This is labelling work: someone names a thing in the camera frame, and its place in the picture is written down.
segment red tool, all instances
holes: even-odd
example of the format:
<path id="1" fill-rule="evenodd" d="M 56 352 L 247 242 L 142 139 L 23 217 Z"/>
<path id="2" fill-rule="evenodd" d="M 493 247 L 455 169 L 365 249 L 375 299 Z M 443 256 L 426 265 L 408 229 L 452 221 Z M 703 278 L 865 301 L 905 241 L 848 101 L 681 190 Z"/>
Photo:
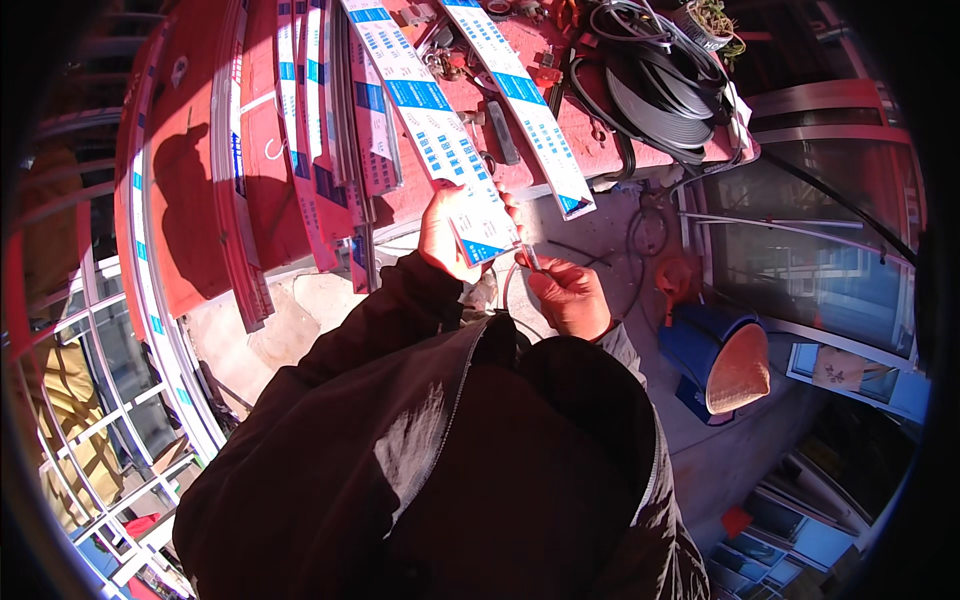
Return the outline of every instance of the red tool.
<path id="1" fill-rule="evenodd" d="M 570 20 L 566 21 L 566 7 L 570 7 Z M 554 18 L 557 21 L 557 29 L 563 31 L 567 25 L 580 27 L 580 8 L 577 7 L 576 0 L 557 0 L 553 5 Z"/>

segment person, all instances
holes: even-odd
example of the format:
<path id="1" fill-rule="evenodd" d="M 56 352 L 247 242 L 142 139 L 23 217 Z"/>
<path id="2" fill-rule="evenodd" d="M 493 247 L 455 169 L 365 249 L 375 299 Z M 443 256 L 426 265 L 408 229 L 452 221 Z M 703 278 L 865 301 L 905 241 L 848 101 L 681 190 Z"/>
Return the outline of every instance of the person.
<path id="1" fill-rule="evenodd" d="M 174 544 L 203 600 L 708 597 L 596 273 L 540 258 L 529 287 L 560 335 L 523 352 L 508 315 L 461 326 L 482 273 L 449 224 L 465 196 L 434 196 L 418 250 L 276 373 L 183 494 Z"/>

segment woven hat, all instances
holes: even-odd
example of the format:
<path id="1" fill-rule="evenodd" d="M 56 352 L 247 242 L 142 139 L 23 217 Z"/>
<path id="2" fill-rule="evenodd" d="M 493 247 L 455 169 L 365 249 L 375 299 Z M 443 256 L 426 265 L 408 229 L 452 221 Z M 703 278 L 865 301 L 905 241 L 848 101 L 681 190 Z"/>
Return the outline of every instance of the woven hat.
<path id="1" fill-rule="evenodd" d="M 756 323 L 737 329 L 720 348 L 707 379 L 707 410 L 722 415 L 770 394 L 767 334 Z"/>

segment wrist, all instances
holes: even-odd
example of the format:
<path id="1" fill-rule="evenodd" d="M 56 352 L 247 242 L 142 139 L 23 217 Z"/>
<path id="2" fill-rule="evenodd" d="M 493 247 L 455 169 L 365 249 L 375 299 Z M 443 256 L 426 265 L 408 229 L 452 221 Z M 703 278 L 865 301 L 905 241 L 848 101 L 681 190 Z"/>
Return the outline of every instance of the wrist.
<path id="1" fill-rule="evenodd" d="M 606 327 L 603 327 L 602 329 L 598 328 L 599 333 L 591 334 L 590 337 L 587 337 L 587 336 L 579 336 L 579 337 L 583 337 L 585 340 L 587 340 L 591 344 L 596 344 L 597 341 L 600 340 L 600 338 L 610 333 L 614 327 L 616 327 L 616 322 L 613 320 L 613 317 L 610 317 Z"/>

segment red table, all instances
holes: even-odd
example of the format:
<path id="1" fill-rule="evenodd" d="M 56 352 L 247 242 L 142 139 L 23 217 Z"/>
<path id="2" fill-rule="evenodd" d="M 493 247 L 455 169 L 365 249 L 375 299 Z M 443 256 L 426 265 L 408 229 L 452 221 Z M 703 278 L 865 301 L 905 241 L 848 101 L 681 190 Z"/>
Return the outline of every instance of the red table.
<path id="1" fill-rule="evenodd" d="M 150 165 L 150 210 L 154 225 L 156 260 L 160 268 L 170 311 L 179 317 L 208 299 L 229 289 L 227 268 L 220 248 L 220 230 L 213 204 L 210 179 L 209 122 L 210 81 L 216 65 L 215 49 L 223 26 L 220 15 L 227 0 L 183 2 L 171 13 L 176 18 L 166 50 L 158 66 L 157 90 L 148 115 L 146 159 Z M 393 12 L 408 5 L 406 0 L 385 0 Z M 515 17 L 499 24 L 500 30 L 518 50 L 521 61 L 536 68 L 534 57 L 551 45 L 565 47 L 566 39 L 552 22 L 539 28 L 525 18 Z M 416 42 L 429 28 L 420 25 L 411 34 Z M 275 0 L 251 0 L 243 55 L 241 117 L 244 150 L 244 171 L 247 176 L 248 200 L 253 237 L 265 271 L 290 264 L 310 254 L 291 183 L 286 153 L 282 152 L 282 126 L 272 94 L 276 86 L 274 36 L 276 33 Z M 174 62 L 186 57 L 189 66 L 177 87 L 170 74 Z M 142 65 L 138 56 L 136 65 Z M 457 110 L 476 110 L 483 97 L 468 81 L 441 81 L 441 88 Z M 591 136 L 590 118 L 576 101 L 564 100 L 559 122 L 584 175 L 592 177 L 619 171 L 622 161 L 612 134 L 605 148 Z M 121 123 L 121 137 L 130 126 Z M 515 166 L 497 165 L 496 180 L 503 181 L 518 196 L 537 197 L 549 192 L 540 168 L 525 143 L 517 123 L 510 124 L 522 161 Z M 490 148 L 499 154 L 492 126 L 478 133 L 480 149 Z M 422 172 L 414 150 L 397 124 L 400 139 L 400 162 L 404 185 L 395 192 L 377 199 L 377 228 L 396 226 L 420 218 L 432 196 L 432 188 Z M 673 159 L 644 144 L 634 142 L 636 167 L 665 165 Z M 707 160 L 727 160 L 731 150 L 727 132 L 719 129 L 707 144 Z M 744 151 L 751 159 L 753 151 Z M 117 177 L 124 165 L 118 160 Z M 125 207 L 117 202 L 118 211 Z M 127 240 L 125 212 L 116 219 L 118 243 Z M 122 263 L 128 259 L 121 252 Z M 132 265 L 123 264 L 125 273 Z"/>

